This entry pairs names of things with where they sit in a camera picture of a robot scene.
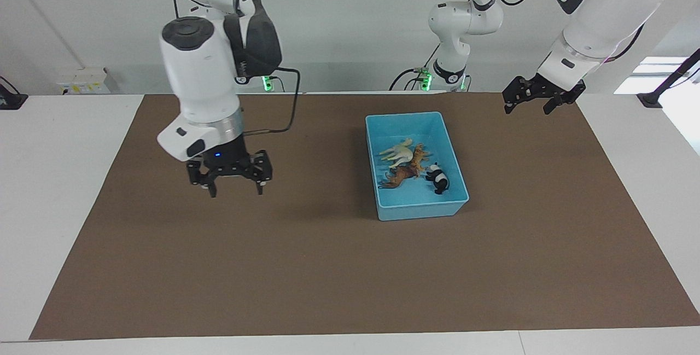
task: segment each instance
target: toy animal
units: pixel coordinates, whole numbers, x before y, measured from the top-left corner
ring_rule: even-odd
[[[396,168],[389,168],[389,172],[392,173],[392,176],[388,174],[385,175],[387,176],[387,181],[380,184],[380,188],[397,188],[407,178],[420,177],[421,172],[425,170],[423,166],[421,166],[421,162],[428,160],[428,158],[425,158],[428,154],[427,151],[423,150],[423,143],[419,143],[413,151],[413,158],[410,163]]]
[[[416,168],[418,173],[425,171],[425,168],[421,166],[421,163],[422,161],[428,161],[428,158],[426,158],[428,155],[430,155],[430,153],[423,150],[423,143],[418,143],[418,145],[416,145],[416,149],[413,150],[413,158],[410,165]]]
[[[450,188],[450,180],[447,179],[437,162],[435,165],[428,166],[428,175],[425,176],[425,180],[432,181],[436,188],[435,193],[438,195],[442,195],[445,190]]]
[[[396,168],[401,164],[410,162],[413,159],[413,153],[409,149],[410,145],[412,144],[413,140],[407,138],[402,143],[399,143],[398,145],[395,145],[392,148],[382,151],[380,155],[386,155],[383,156],[382,161],[394,161],[394,163],[390,165],[389,168]]]
[[[392,176],[387,176],[387,181],[380,184],[380,188],[397,188],[407,178],[418,177],[418,171],[413,166],[398,166],[398,168],[390,168]]]

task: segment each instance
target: power outlet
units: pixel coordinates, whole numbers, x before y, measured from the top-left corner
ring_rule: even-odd
[[[60,71],[56,84],[62,95],[118,93],[117,83],[106,68],[63,70]]]

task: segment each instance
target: brown toy horse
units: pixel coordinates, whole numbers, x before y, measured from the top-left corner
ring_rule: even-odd
[[[428,161],[425,156],[429,155],[427,151],[423,150],[423,143],[419,143],[416,146],[416,150],[413,151],[413,159],[408,163],[408,165],[401,165],[396,168],[391,168],[389,171],[392,176],[387,176],[387,181],[383,181],[380,184],[380,188],[397,188],[403,183],[407,178],[418,178],[425,168],[421,165],[422,161]]]

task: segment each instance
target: toy panda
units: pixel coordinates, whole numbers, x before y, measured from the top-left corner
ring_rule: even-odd
[[[447,176],[442,172],[437,162],[435,165],[428,166],[428,175],[425,177],[425,180],[432,181],[435,188],[437,188],[435,193],[438,195],[442,195],[445,190],[450,188],[450,180],[447,180]]]

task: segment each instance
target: blue plastic bin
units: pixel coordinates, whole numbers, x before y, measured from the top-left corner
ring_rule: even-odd
[[[447,135],[445,121],[440,113],[371,115],[367,116],[365,123],[380,220],[453,216],[469,200],[450,136]],[[435,186],[425,180],[425,173],[422,173],[420,178],[405,180],[399,188],[378,187],[386,179],[385,175],[390,165],[390,162],[382,161],[378,154],[406,138],[413,139],[412,148],[418,143],[423,143],[425,151],[430,152],[430,161],[425,161],[423,166],[437,162],[450,180],[450,188],[442,195],[435,193]]]

